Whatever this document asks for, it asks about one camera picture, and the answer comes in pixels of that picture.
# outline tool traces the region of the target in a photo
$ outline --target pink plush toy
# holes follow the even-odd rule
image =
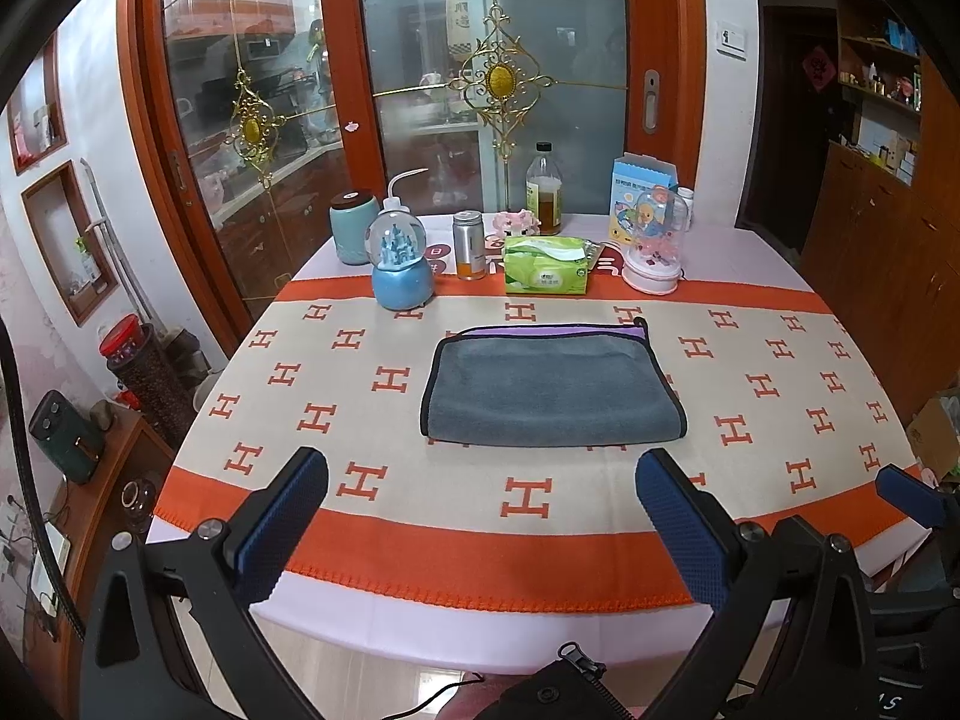
[[[532,211],[524,209],[517,213],[499,211],[493,215],[493,229],[498,238],[510,235],[539,235],[539,220]]]

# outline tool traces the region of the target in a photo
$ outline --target green tissue package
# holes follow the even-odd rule
[[[579,238],[508,237],[503,245],[503,269],[508,293],[587,293],[589,263]]]

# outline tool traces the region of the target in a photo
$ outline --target orange border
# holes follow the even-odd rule
[[[919,475],[917,466],[909,470]],[[156,511],[192,531],[208,517],[229,519],[247,495],[174,466]],[[792,514],[821,533],[844,533],[856,546],[904,520],[867,483],[757,521],[769,531]],[[602,566],[613,570],[598,570]],[[656,533],[517,536],[321,509],[287,568],[380,595],[486,611],[613,613],[690,601]]]
[[[487,276],[480,281],[464,281],[452,275],[434,277],[437,295],[482,295],[510,300],[587,299],[587,300],[666,300],[672,303],[702,303],[709,306],[766,308],[775,311],[802,311],[808,314],[831,314],[827,303],[813,292],[759,287],[728,281],[680,282],[672,295],[645,295],[630,287],[623,279],[608,274],[590,276],[586,295],[507,295],[503,274]],[[372,298],[370,276],[312,278],[289,282],[277,295],[278,301],[343,300]]]

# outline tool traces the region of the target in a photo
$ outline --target can lid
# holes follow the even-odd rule
[[[483,221],[483,214],[479,211],[458,211],[453,215],[454,224],[474,224]]]
[[[373,199],[373,194],[366,189],[357,189],[353,191],[344,191],[330,200],[330,208],[336,208],[338,211],[345,211],[347,208],[356,208],[358,205]]]
[[[100,353],[112,357],[124,343],[140,332],[140,319],[136,314],[127,314],[117,322],[107,336],[100,341]]]

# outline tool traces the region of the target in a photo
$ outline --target wooden niche frame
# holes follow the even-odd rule
[[[62,283],[54,270],[51,253],[46,250],[43,242],[44,237],[40,234],[40,220],[38,219],[37,209],[35,208],[37,204],[34,201],[34,197],[37,193],[54,183],[59,183],[61,191],[64,193],[64,201],[70,209],[70,215],[73,217],[74,224],[77,228],[77,238],[83,238],[86,250],[93,257],[97,264],[97,269],[100,271],[100,277],[98,279],[88,282],[83,289],[75,295],[69,293],[69,285]],[[51,170],[51,172],[47,173],[41,180],[28,186],[27,189],[23,191],[21,197],[23,199],[24,211],[27,214],[27,220],[30,221],[30,229],[34,233],[34,240],[37,242],[37,248],[40,249],[40,255],[43,257],[43,261],[47,266],[47,271],[49,271],[54,284],[56,284],[56,290],[61,295],[62,300],[64,300],[66,310],[70,313],[70,316],[73,317],[77,326],[80,327],[89,319],[90,314],[93,314],[97,306],[103,303],[104,300],[107,299],[107,296],[113,292],[117,286],[117,280],[107,262],[107,257],[104,256],[104,250],[100,246],[100,241],[97,239],[96,233],[93,230],[85,232],[86,228],[90,225],[90,216],[83,202],[83,195],[80,193],[80,185],[77,183],[77,175],[74,172],[73,163],[67,161],[57,167],[56,170]]]
[[[13,132],[13,119],[17,115],[23,116],[26,111],[20,107],[20,85],[17,84],[10,101],[7,103],[7,127],[10,131],[10,148],[13,156],[13,167],[17,175],[21,175],[41,159],[50,156],[54,151],[66,146],[66,130],[64,117],[61,114],[61,100],[59,99],[59,74],[56,69],[56,33],[50,36],[38,57],[43,58],[43,96],[46,100],[47,117],[50,119],[50,145],[40,153],[32,154],[29,159],[21,159],[16,150],[16,134]],[[26,122],[24,127],[33,127],[32,121]]]

